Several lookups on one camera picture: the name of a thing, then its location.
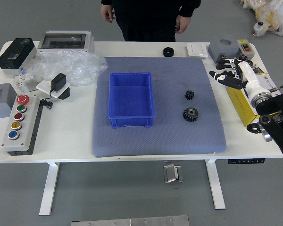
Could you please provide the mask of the person's left hand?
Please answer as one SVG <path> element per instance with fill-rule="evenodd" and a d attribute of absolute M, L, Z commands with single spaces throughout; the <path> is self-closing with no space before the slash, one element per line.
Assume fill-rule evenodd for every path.
<path fill-rule="evenodd" d="M 181 15 L 178 15 L 176 17 L 176 26 L 175 26 L 175 33 L 182 34 L 186 31 L 189 24 L 191 22 L 190 17 L 183 17 Z"/>

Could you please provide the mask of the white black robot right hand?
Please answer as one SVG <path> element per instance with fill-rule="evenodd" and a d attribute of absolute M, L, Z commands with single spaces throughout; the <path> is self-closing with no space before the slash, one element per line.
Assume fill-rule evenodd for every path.
<path fill-rule="evenodd" d="M 271 93 L 260 85 L 258 77 L 248 61 L 236 58 L 220 59 L 216 69 L 222 70 L 225 68 L 231 68 L 233 71 L 223 71 L 222 73 L 210 71 L 209 74 L 222 85 L 238 90 L 244 89 L 253 107 L 272 97 Z"/>

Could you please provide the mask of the person's right hand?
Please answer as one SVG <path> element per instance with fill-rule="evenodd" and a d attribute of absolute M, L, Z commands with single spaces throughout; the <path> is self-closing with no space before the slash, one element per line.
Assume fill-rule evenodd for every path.
<path fill-rule="evenodd" d="M 114 21 L 115 18 L 112 5 L 101 5 L 100 12 L 106 22 L 112 23 Z"/>

